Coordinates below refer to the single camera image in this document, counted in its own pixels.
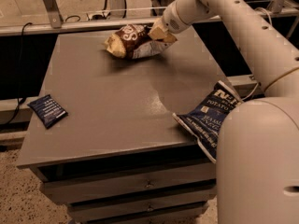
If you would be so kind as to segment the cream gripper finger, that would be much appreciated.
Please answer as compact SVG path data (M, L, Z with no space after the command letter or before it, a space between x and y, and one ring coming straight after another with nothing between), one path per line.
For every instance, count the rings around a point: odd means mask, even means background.
M153 40L167 38L168 28L161 18L157 19L149 30L149 37Z
M170 33L167 33L164 35L164 38L163 38L163 42L164 43L175 43L177 41L177 38L170 34Z

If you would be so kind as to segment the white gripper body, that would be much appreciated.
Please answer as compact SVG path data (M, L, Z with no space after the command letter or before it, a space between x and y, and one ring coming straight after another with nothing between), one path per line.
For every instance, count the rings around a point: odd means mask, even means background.
M188 29L197 21L207 20L215 14L200 0L175 0L164 11L163 28L172 34Z

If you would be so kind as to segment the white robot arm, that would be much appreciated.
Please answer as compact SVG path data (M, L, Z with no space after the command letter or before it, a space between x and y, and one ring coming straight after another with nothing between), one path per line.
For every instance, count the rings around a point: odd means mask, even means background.
M177 34L213 15L264 94L221 126L218 224L299 224L299 50L244 0L175 0L153 27Z

